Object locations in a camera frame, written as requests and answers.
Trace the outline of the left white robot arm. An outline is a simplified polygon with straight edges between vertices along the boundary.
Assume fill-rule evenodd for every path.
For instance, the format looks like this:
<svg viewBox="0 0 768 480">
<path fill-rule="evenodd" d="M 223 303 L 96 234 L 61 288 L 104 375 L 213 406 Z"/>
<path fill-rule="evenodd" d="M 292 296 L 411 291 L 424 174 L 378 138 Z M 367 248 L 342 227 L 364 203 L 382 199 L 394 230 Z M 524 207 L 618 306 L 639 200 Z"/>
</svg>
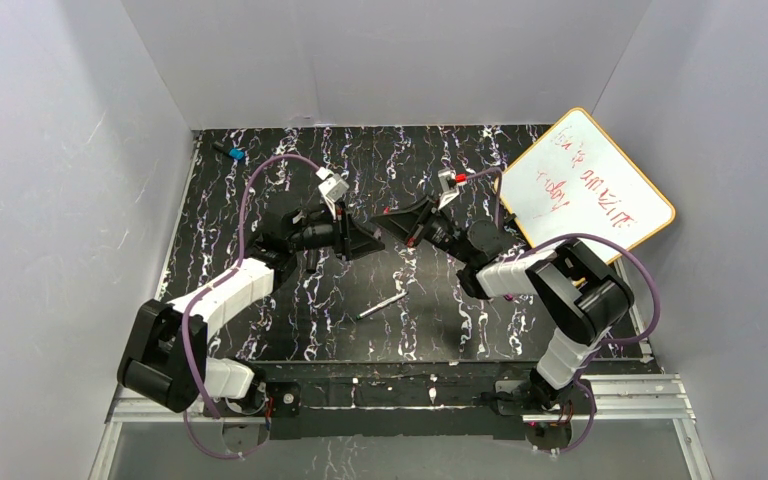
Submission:
<svg viewBox="0 0 768 480">
<path fill-rule="evenodd" d="M 197 400 L 251 398 L 254 369 L 209 356 L 209 341 L 244 309 L 279 289 L 302 252 L 329 248 L 351 261 L 385 247 L 381 233 L 357 223 L 344 202 L 283 215 L 267 213 L 246 242 L 243 259 L 193 292 L 137 310 L 117 382 L 174 413 Z"/>
</svg>

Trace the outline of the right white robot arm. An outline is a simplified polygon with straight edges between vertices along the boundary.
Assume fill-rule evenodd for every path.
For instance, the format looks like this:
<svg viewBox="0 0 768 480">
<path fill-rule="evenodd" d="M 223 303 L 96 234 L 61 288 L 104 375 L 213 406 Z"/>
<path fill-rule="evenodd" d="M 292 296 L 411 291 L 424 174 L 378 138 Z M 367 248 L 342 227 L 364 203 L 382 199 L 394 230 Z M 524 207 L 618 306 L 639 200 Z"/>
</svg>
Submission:
<svg viewBox="0 0 768 480">
<path fill-rule="evenodd" d="M 553 337 L 523 384 L 495 393 L 499 401 L 542 410 L 564 404 L 607 333 L 635 302 L 628 284 L 588 243 L 594 240 L 619 253 L 624 248 L 601 237 L 563 234 L 503 260 L 506 234 L 495 223 L 461 227 L 428 198 L 372 220 L 407 247 L 429 242 L 462 262 L 457 276 L 473 298 L 534 294 L 542 302 L 555 324 Z"/>
</svg>

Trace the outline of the black orange-tipped marker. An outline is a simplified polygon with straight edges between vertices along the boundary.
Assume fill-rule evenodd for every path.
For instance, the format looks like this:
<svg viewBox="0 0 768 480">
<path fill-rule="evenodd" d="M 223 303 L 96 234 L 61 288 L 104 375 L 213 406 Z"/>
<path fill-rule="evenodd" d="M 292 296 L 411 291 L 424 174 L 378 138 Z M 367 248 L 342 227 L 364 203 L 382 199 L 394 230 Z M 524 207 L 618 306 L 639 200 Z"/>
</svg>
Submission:
<svg viewBox="0 0 768 480">
<path fill-rule="evenodd" d="M 317 272 L 319 259 L 319 250 L 308 250 L 305 252 L 305 272 L 307 274 L 312 275 Z"/>
</svg>

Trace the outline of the white pen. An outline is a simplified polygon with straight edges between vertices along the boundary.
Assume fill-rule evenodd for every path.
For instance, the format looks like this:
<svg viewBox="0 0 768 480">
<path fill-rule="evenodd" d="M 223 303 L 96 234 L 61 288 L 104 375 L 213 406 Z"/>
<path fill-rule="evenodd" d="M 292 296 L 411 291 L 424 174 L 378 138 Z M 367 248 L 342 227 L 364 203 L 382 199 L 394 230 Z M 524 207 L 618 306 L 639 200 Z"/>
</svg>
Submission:
<svg viewBox="0 0 768 480">
<path fill-rule="evenodd" d="M 405 298 L 407 295 L 408 295 L 407 291 L 401 291 L 401 292 L 399 292 L 396 295 L 393 295 L 393 296 L 391 296 L 389 298 L 381 300 L 377 304 L 375 304 L 375 305 L 367 308 L 366 310 L 363 310 L 359 314 L 357 314 L 355 316 L 355 319 L 356 320 L 365 319 L 365 318 L 367 318 L 367 317 L 369 317 L 369 316 L 371 316 L 371 315 L 373 315 L 373 314 L 375 314 L 375 313 L 377 313 L 377 312 L 379 312 L 379 311 L 389 307 L 390 305 L 393 305 L 393 304 L 397 303 L 398 301 L 400 301 L 403 298 Z"/>
</svg>

